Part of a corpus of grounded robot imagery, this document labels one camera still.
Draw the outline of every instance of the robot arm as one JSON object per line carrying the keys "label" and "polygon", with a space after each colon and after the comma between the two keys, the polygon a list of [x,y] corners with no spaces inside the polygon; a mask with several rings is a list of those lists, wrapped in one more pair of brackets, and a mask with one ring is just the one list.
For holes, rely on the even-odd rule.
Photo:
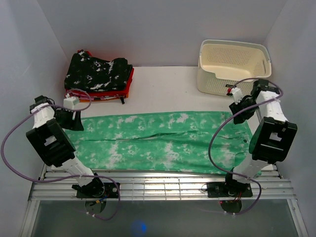
{"label": "robot arm", "polygon": [[[76,97],[67,97],[64,106],[73,109],[79,100]],[[30,106],[30,112],[39,110],[34,114],[33,129],[26,133],[26,136],[43,162],[48,166],[56,166],[64,169],[71,175],[95,175],[90,168],[87,168],[75,156],[75,148],[64,129],[81,130],[80,112],[71,112],[55,107],[45,107],[52,104],[44,96],[35,99],[35,104]],[[80,191],[88,197],[103,197],[105,187],[99,178],[77,177],[78,185],[73,185],[73,189]]]}
{"label": "robot arm", "polygon": [[[233,88],[231,95],[235,102],[230,105],[230,109],[236,114],[251,105],[276,98],[279,90],[269,86],[268,80],[259,79],[254,82],[250,96],[243,97],[239,88]],[[250,141],[249,154],[240,165],[232,169],[249,178],[253,178],[267,165],[283,161],[297,131],[296,124],[290,123],[284,116],[277,99],[241,113],[234,118],[234,124],[243,123],[254,112],[257,112],[260,124]],[[227,174],[225,182],[229,194],[244,193],[249,187],[249,180],[238,175]]]}

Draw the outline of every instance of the white wall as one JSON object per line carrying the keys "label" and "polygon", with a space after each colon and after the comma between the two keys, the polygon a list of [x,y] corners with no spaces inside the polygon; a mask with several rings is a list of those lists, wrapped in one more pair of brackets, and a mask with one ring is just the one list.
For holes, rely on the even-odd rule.
{"label": "white wall", "polygon": [[[0,1],[0,141],[29,114],[43,94],[61,101],[68,60],[36,0]],[[23,125],[8,140],[5,154],[22,173],[37,178],[43,162],[29,144]],[[31,182],[0,162],[0,236],[17,237]]]}
{"label": "white wall", "polygon": [[196,66],[205,39],[263,43],[286,0],[38,0],[68,59]]}
{"label": "white wall", "polygon": [[273,79],[284,89],[282,109],[298,125],[290,153],[278,168],[291,179],[309,235],[316,236],[316,1],[288,0],[265,45]]}

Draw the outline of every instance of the basket handle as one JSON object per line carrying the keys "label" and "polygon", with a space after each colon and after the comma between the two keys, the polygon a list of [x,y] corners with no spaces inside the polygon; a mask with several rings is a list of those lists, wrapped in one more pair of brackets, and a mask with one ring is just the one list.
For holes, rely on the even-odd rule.
{"label": "basket handle", "polygon": [[201,53],[199,53],[199,64],[200,64],[201,68],[203,68],[202,67],[202,54]]}
{"label": "basket handle", "polygon": [[263,69],[265,70],[265,74],[266,74],[267,73],[267,69],[266,69],[265,60],[262,60],[262,65],[263,65]]}

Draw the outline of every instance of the black bracket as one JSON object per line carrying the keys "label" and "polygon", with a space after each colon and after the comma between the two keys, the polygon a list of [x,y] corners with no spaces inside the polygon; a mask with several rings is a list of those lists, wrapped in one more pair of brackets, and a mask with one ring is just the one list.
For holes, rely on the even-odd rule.
{"label": "black bracket", "polygon": [[[229,105],[229,108],[231,109],[234,115],[237,112],[256,104],[257,104],[256,101],[250,95],[246,95],[238,104],[232,103],[231,105]],[[234,117],[234,124],[240,124],[250,119],[254,115],[257,108],[258,107],[255,107],[250,110],[244,111],[240,115],[237,115],[236,117]]]}
{"label": "black bracket", "polygon": [[[107,195],[107,199],[119,197],[119,190],[117,190],[114,183],[103,183],[103,184],[104,184],[104,188],[105,188],[105,194]],[[89,195],[83,194],[80,191],[77,191],[76,197],[77,198],[96,198],[94,196],[89,196]]]}
{"label": "black bracket", "polygon": [[[229,194],[228,187],[225,182],[212,182],[206,184],[207,196],[209,198],[234,198],[238,194]],[[252,197],[250,184],[247,184],[244,192],[241,192],[242,198]]]}
{"label": "black bracket", "polygon": [[81,123],[80,111],[71,112],[65,109],[57,109],[55,111],[55,119],[59,123],[59,125],[64,129],[72,131],[84,131],[83,125]]}
{"label": "black bracket", "polygon": [[122,102],[122,105],[125,104],[124,97],[121,96],[120,101]]}

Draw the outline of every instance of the glass panel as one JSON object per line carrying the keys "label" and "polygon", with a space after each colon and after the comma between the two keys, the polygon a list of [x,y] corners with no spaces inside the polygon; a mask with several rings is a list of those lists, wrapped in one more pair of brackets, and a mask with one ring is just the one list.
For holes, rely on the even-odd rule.
{"label": "glass panel", "polygon": [[[252,201],[243,201],[248,206]],[[102,216],[116,207],[109,201]],[[101,221],[77,210],[84,201],[41,201],[33,237],[296,237],[286,200],[261,200],[248,213],[231,216],[204,212],[222,211],[218,201],[123,201],[117,216]]]}

